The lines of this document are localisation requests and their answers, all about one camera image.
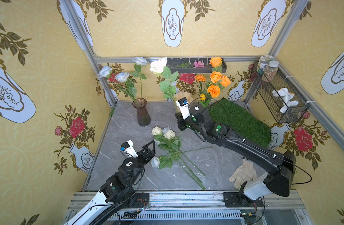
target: wall shelf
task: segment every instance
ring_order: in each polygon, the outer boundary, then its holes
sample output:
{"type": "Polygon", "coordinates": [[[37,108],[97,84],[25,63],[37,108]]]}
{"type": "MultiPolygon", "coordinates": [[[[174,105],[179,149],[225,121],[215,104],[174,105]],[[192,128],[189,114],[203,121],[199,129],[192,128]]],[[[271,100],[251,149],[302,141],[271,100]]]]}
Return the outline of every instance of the wall shelf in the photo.
{"type": "Polygon", "coordinates": [[[253,64],[255,73],[251,75],[251,80],[276,122],[279,124],[297,122],[309,108],[309,103],[306,104],[307,100],[289,79],[283,75],[280,69],[278,69],[276,76],[272,80],[268,80],[264,74],[257,73],[256,68],[257,62],[253,64]],[[262,77],[265,77],[268,82],[263,81],[262,77]],[[288,107],[285,113],[280,112],[280,108],[285,105],[282,97],[280,95],[274,97],[272,94],[273,90],[278,91],[281,88],[287,88],[289,92],[294,93],[291,101],[297,100],[299,102],[297,106],[288,107]]]}
{"type": "MultiPolygon", "coordinates": [[[[178,71],[179,74],[202,74],[212,73],[212,65],[210,65],[210,59],[209,57],[191,57],[191,58],[168,58],[167,59],[167,66],[171,69],[171,73],[174,73],[178,71]],[[203,61],[205,68],[193,68],[194,61],[203,61]],[[178,65],[181,65],[183,63],[190,62],[191,68],[178,68],[178,65]]],[[[224,58],[222,58],[222,73],[225,73],[227,71],[227,65],[224,61],[224,58]]]]}

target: jar lid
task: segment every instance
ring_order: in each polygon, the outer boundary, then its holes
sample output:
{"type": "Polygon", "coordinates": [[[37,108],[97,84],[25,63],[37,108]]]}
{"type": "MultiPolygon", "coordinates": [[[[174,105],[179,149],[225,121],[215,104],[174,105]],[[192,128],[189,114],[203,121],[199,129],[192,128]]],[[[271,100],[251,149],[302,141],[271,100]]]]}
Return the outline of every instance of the jar lid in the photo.
{"type": "Polygon", "coordinates": [[[263,55],[260,57],[260,60],[262,62],[269,63],[269,61],[275,60],[275,58],[273,56],[270,56],[270,55],[263,55]]]}
{"type": "Polygon", "coordinates": [[[277,67],[278,66],[278,64],[279,64],[279,62],[278,61],[275,61],[275,60],[272,60],[272,61],[270,61],[269,62],[269,67],[277,67]]]}

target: artificial grass mat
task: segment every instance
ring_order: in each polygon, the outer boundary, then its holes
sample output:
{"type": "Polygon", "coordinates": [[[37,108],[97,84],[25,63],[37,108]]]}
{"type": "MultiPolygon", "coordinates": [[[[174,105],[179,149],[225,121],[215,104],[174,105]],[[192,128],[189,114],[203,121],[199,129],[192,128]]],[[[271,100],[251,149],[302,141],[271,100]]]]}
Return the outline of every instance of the artificial grass mat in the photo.
{"type": "Polygon", "coordinates": [[[208,108],[215,122],[221,121],[245,138],[268,147],[271,141],[271,129],[266,124],[232,101],[222,98],[219,102],[220,104],[215,102],[208,108]]]}

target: beige glove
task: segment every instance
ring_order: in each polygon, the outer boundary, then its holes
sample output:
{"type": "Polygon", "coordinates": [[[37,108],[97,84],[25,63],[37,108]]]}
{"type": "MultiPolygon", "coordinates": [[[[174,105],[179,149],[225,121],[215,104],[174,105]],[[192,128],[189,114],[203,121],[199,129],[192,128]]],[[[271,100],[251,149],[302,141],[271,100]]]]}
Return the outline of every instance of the beige glove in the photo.
{"type": "Polygon", "coordinates": [[[243,158],[242,165],[232,174],[230,182],[235,182],[235,188],[240,189],[244,182],[255,179],[257,179],[257,174],[253,168],[253,162],[243,158]]]}

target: brown glass vase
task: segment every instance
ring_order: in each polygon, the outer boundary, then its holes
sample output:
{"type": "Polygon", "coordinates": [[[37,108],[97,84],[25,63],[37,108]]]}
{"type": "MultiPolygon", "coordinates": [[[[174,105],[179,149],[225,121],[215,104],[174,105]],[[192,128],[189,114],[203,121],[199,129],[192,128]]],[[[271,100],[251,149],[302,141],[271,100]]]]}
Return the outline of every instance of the brown glass vase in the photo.
{"type": "Polygon", "coordinates": [[[132,106],[137,110],[137,122],[142,127],[148,126],[151,123],[151,117],[146,109],[147,100],[137,98],[136,101],[132,103],[132,106]]]}

